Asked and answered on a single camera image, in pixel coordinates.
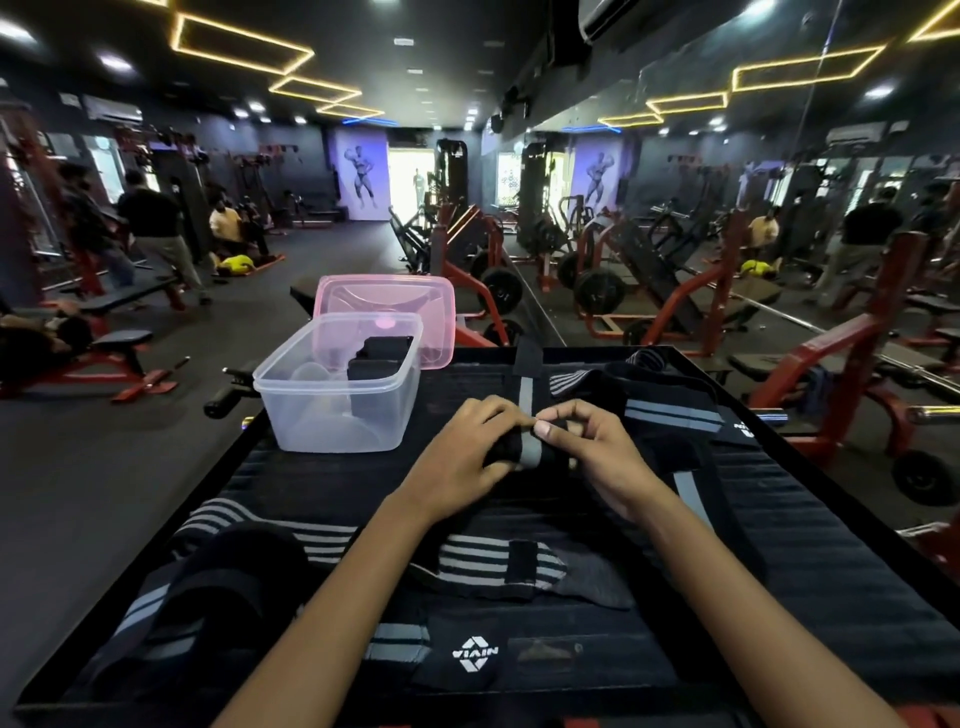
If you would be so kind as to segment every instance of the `air conditioner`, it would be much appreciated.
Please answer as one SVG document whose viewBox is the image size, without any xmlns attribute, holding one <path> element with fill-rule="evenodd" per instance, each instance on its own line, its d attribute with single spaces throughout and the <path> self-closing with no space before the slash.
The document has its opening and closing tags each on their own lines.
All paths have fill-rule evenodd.
<svg viewBox="0 0 960 728">
<path fill-rule="evenodd" d="M 580 0 L 580 35 L 593 43 L 603 35 L 637 0 Z"/>
<path fill-rule="evenodd" d="M 827 134 L 827 144 L 868 144 L 878 142 L 887 130 L 887 122 L 875 121 L 872 124 L 855 124 L 851 127 L 837 127 Z"/>
<path fill-rule="evenodd" d="M 101 99 L 96 96 L 84 96 L 86 115 L 93 121 L 113 121 L 121 124 L 142 124 L 143 112 L 133 104 L 121 104 L 119 101 Z"/>
</svg>

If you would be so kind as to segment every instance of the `bodybuilder poster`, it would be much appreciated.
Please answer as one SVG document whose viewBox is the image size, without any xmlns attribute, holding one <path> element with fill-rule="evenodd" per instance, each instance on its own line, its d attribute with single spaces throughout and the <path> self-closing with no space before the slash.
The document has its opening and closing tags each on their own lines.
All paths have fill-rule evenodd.
<svg viewBox="0 0 960 728">
<path fill-rule="evenodd" d="M 387 133 L 360 124 L 337 127 L 334 159 L 340 178 L 340 202 L 350 220 L 390 219 Z"/>
</svg>

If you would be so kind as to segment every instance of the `pink plastic lid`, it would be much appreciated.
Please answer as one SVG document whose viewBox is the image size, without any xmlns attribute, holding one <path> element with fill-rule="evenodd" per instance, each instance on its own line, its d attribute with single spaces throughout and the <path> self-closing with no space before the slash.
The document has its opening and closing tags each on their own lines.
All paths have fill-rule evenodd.
<svg viewBox="0 0 960 728">
<path fill-rule="evenodd" d="M 314 318 L 322 313 L 399 311 L 423 319 L 420 366 L 442 369 L 453 358 L 457 311 L 453 284 L 437 276 L 324 276 Z"/>
</svg>

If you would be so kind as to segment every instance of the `yellow led light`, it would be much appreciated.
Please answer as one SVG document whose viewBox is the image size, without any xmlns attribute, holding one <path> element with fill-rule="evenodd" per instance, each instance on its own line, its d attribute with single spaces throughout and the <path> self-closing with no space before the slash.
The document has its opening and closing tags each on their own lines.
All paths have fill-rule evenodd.
<svg viewBox="0 0 960 728">
<path fill-rule="evenodd" d="M 664 109 L 664 104 L 691 102 L 676 109 Z M 647 106 L 655 114 L 664 116 L 668 113 L 691 113 L 692 111 L 710 111 L 725 109 L 730 103 L 730 94 L 727 91 L 712 91 L 711 93 L 691 93 L 685 96 L 664 96 L 659 99 L 648 99 Z"/>
<path fill-rule="evenodd" d="M 927 20 L 920 28 L 914 33 L 908 43 L 916 43 L 921 40 L 939 40 L 942 37 L 951 37 L 951 36 L 960 36 L 960 27 L 957 28 L 945 28 L 944 30 L 935 31 L 932 30 L 933 27 L 951 14 L 953 11 L 960 8 L 960 0 L 952 0 L 944 5 L 940 10 L 933 14 L 929 20 Z"/>
<path fill-rule="evenodd" d="M 887 47 L 886 43 L 883 45 L 870 45 L 864 48 L 852 48 L 849 51 L 833 51 L 832 53 L 825 53 L 823 56 L 806 56 L 804 58 L 798 59 L 785 59 L 783 61 L 765 61 L 763 63 L 749 63 L 747 65 L 738 65 L 733 70 L 731 90 L 733 93 L 739 93 L 742 91 L 765 91 L 769 88 L 792 88 L 795 86 L 801 85 L 813 85 L 813 84 L 826 84 L 831 81 L 848 81 L 857 74 L 860 73 L 864 68 L 870 65 L 873 60 L 883 53 L 883 50 Z M 789 65 L 803 65 L 805 63 L 820 63 L 820 61 L 827 61 L 829 59 L 839 59 L 846 58 L 848 56 L 866 56 L 863 62 L 858 66 L 855 66 L 853 71 L 849 73 L 838 73 L 830 76 L 819 76 L 811 79 L 800 79 L 798 81 L 774 81 L 769 84 L 745 84 L 743 80 L 743 74 L 749 73 L 750 71 L 758 71 L 764 68 L 782 68 Z"/>
<path fill-rule="evenodd" d="M 354 109 L 355 111 L 359 111 L 359 113 L 342 113 L 332 110 L 334 107 L 338 109 Z M 367 107 L 356 107 L 352 104 L 327 104 L 326 106 L 317 107 L 317 113 L 325 113 L 327 116 L 340 116 L 345 119 L 371 119 L 375 116 L 383 116 L 386 111 L 368 109 Z"/>
<path fill-rule="evenodd" d="M 290 83 L 299 83 L 314 85 L 318 88 L 330 88 L 334 91 L 339 91 L 338 94 L 333 94 L 337 98 L 329 99 L 323 96 L 311 96 L 307 93 L 297 93 L 296 91 L 290 91 L 284 87 Z M 281 96 L 292 96 L 295 99 L 306 99 L 307 101 L 317 101 L 321 104 L 339 104 L 343 101 L 349 101 L 350 99 L 355 99 L 357 96 L 361 96 L 363 91 L 359 88 L 351 88 L 350 86 L 334 84 L 330 81 L 322 81 L 321 79 L 308 79 L 305 76 L 285 76 L 284 78 L 277 81 L 275 84 L 270 86 L 271 93 L 277 93 Z"/>
<path fill-rule="evenodd" d="M 597 121 L 608 127 L 631 129 L 632 127 L 652 127 L 663 123 L 663 117 L 655 111 L 639 111 L 623 116 L 601 116 Z"/>
<path fill-rule="evenodd" d="M 278 45 L 281 48 L 297 51 L 298 56 L 293 61 L 280 68 L 267 65 L 266 63 L 258 63 L 256 61 L 245 61 L 244 59 L 237 59 L 232 56 L 221 56 L 216 53 L 207 53 L 206 51 L 201 51 L 196 48 L 184 48 L 182 44 L 183 29 L 186 26 L 187 21 L 191 23 L 197 23 L 199 25 L 205 25 L 210 28 L 216 28 L 217 30 L 224 31 L 225 33 L 233 33 L 237 36 L 259 40 L 262 43 Z M 217 61 L 219 63 L 227 63 L 229 65 L 238 65 L 241 68 L 249 68 L 251 71 L 272 73 L 278 76 L 289 76 L 314 56 L 312 48 L 297 45 L 296 43 L 281 40 L 280 38 L 263 36 L 260 33 L 254 33 L 253 31 L 237 28 L 236 26 L 227 25 L 227 23 L 221 23 L 216 20 L 209 20 L 205 17 L 200 17 L 199 15 L 191 15 L 186 12 L 178 12 L 174 18 L 174 29 L 170 35 L 170 47 L 173 48 L 177 53 L 183 53 L 187 56 L 196 56 L 197 58 L 207 59 L 208 61 Z"/>
</svg>

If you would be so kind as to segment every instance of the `hand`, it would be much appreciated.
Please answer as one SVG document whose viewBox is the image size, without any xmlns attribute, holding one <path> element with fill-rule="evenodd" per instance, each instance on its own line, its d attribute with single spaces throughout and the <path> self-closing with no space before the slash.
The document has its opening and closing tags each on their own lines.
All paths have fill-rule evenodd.
<svg viewBox="0 0 960 728">
<path fill-rule="evenodd" d="M 483 466 L 493 444 L 517 426 L 534 419 L 501 397 L 467 400 L 427 446 L 395 496 L 422 515 L 427 526 L 449 518 L 489 493 L 515 463 Z"/>
<path fill-rule="evenodd" d="M 547 407 L 537 413 L 537 420 L 534 434 L 577 458 L 590 485 L 628 521 L 636 521 L 636 513 L 651 497 L 669 493 L 613 413 L 571 400 Z M 554 420 L 572 420 L 570 431 L 550 425 Z"/>
</svg>

